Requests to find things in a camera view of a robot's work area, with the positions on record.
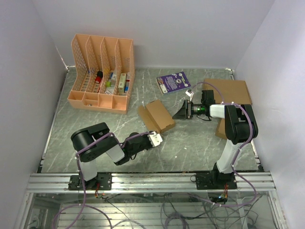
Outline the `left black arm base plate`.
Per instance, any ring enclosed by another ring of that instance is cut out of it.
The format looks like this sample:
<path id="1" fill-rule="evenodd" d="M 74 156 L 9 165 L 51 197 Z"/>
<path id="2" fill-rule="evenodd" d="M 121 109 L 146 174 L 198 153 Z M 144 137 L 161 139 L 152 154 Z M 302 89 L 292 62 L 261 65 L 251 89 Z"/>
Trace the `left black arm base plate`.
<path id="1" fill-rule="evenodd" d="M 112 175 L 110 173 L 98 172 L 96 177 L 90 181 L 85 181 L 85 188 L 86 190 L 111 190 Z M 83 190 L 80 175 L 70 177 L 68 190 Z"/>

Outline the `brown cardboard box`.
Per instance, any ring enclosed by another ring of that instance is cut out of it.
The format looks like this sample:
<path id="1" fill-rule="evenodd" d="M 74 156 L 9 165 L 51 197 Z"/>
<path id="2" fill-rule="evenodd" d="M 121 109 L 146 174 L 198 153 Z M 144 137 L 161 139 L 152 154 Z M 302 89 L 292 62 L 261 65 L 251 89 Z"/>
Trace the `brown cardboard box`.
<path id="1" fill-rule="evenodd" d="M 175 121 L 159 99 L 139 106 L 138 114 L 149 131 L 163 134 L 175 127 Z"/>

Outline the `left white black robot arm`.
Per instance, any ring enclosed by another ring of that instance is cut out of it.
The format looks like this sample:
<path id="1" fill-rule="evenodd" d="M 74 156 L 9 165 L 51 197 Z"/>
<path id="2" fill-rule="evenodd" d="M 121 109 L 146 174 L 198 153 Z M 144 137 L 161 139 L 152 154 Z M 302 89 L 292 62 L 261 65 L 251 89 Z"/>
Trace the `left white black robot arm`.
<path id="1" fill-rule="evenodd" d="M 139 152 L 159 146 L 163 140 L 155 131 L 133 132 L 121 143 L 106 123 L 99 123 L 74 132 L 71 141 L 82 175 L 80 183 L 85 189 L 93 189 L 98 175 L 96 158 L 106 154 L 115 165 L 120 166 L 134 160 Z"/>

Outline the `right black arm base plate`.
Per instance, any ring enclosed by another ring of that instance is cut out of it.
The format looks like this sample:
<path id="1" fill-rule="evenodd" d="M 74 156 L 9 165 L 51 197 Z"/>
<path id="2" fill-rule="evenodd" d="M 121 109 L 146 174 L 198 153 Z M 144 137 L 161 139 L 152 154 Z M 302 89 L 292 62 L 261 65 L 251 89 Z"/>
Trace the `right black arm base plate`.
<path id="1" fill-rule="evenodd" d="M 196 184 L 197 190 L 237 189 L 236 179 L 233 173 L 214 174 L 212 172 L 196 173 L 190 177 L 190 181 Z"/>

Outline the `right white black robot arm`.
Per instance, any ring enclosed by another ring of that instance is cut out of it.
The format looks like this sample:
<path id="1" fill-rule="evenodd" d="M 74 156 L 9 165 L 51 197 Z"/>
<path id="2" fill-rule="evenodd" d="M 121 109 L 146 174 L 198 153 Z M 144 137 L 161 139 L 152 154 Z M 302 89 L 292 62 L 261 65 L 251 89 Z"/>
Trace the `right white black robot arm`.
<path id="1" fill-rule="evenodd" d="M 184 100 L 182 107 L 173 116 L 173 119 L 190 119 L 194 115 L 205 115 L 211 118 L 224 120 L 226 145 L 220 159 L 215 163 L 210 172 L 202 172 L 195 175 L 198 189 L 219 189 L 228 185 L 236 188 L 234 184 L 235 172 L 233 170 L 243 147 L 250 143 L 258 135 L 258 127 L 250 104 L 238 105 L 216 104 L 213 90 L 203 90 L 200 104 L 191 100 Z"/>

